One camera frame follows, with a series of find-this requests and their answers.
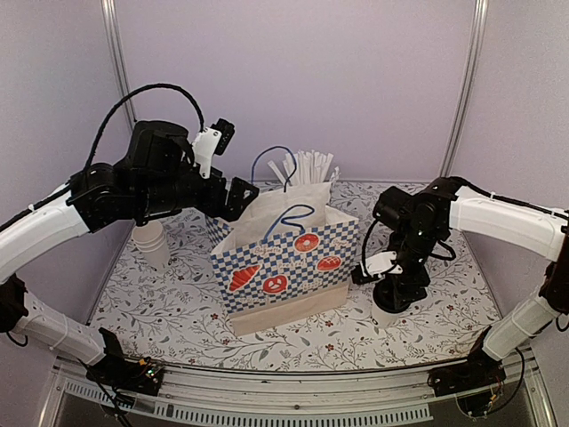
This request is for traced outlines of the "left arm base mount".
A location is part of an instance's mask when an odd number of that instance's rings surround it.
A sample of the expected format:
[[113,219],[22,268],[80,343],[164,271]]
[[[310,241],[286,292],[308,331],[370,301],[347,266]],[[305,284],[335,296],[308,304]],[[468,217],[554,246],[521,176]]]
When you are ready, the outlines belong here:
[[104,357],[95,365],[87,366],[86,378],[113,390],[157,396],[164,379],[164,365],[151,357],[127,360],[114,333],[102,327],[99,333],[103,337]]

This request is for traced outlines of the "black plastic cup lid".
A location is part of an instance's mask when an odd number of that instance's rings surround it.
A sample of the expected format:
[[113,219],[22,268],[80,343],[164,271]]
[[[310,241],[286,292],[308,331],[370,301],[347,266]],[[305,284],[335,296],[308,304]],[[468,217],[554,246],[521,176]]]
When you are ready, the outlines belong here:
[[410,303],[395,303],[392,299],[385,299],[381,296],[374,296],[373,301],[379,310],[383,310],[389,314],[399,314],[406,311],[410,307]]

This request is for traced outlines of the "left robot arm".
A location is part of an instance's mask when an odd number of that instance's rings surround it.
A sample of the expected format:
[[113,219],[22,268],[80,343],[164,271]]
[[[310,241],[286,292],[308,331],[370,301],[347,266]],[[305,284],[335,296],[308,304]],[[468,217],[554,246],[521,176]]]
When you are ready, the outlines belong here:
[[227,181],[212,167],[226,150],[235,127],[225,119],[200,131],[165,121],[141,121],[125,156],[111,165],[95,163],[72,175],[44,202],[1,228],[1,330],[23,334],[66,353],[97,380],[114,386],[132,379],[156,379],[149,359],[125,359],[116,335],[81,325],[43,304],[18,278],[18,271],[64,243],[119,221],[144,226],[186,208],[237,220],[258,196],[251,183]]

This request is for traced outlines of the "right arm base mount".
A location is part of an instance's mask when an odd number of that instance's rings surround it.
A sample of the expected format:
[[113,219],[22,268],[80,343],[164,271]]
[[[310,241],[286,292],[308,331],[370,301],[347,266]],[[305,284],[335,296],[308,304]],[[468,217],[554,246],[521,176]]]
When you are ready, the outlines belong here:
[[468,355],[462,363],[431,369],[427,384],[437,397],[497,385],[497,391],[486,389],[481,393],[458,399],[458,406],[463,414],[480,417],[491,412],[505,379],[506,374],[501,362],[477,350]]

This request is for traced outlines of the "white paper coffee cup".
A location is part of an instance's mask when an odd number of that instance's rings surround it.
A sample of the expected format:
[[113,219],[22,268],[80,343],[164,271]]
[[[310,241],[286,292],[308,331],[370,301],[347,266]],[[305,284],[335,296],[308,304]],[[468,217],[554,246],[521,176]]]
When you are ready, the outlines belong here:
[[380,329],[385,329],[394,326],[398,321],[400,314],[391,313],[373,305],[371,309],[371,317],[375,326]]

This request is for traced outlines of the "checkered paper takeout bag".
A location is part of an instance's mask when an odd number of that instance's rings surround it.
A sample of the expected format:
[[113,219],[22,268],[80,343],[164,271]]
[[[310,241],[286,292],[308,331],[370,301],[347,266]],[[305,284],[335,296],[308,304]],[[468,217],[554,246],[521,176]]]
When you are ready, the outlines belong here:
[[332,185],[282,184],[234,222],[206,217],[213,277],[235,335],[346,302],[359,220],[329,205]]

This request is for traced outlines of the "stack of white paper cups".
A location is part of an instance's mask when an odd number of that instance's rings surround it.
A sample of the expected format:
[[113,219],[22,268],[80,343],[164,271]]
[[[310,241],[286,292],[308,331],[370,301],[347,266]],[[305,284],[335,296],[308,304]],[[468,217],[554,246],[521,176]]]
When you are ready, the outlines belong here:
[[144,226],[135,226],[132,230],[131,239],[152,268],[157,271],[168,269],[170,250],[164,226],[160,221],[151,221]]

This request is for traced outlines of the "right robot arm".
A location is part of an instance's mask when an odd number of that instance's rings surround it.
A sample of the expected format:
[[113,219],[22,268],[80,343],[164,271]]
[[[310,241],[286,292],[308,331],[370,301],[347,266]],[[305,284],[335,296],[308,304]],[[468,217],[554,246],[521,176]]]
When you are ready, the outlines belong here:
[[447,248],[453,231],[473,233],[523,248],[548,261],[543,283],[503,318],[478,330],[460,380],[477,388],[519,345],[537,337],[568,314],[568,215],[559,210],[497,195],[461,177],[442,177],[410,194],[398,187],[383,191],[373,209],[376,222],[391,231],[383,252],[363,257],[360,266],[375,280],[372,319],[385,329],[425,299],[429,258],[452,262]]

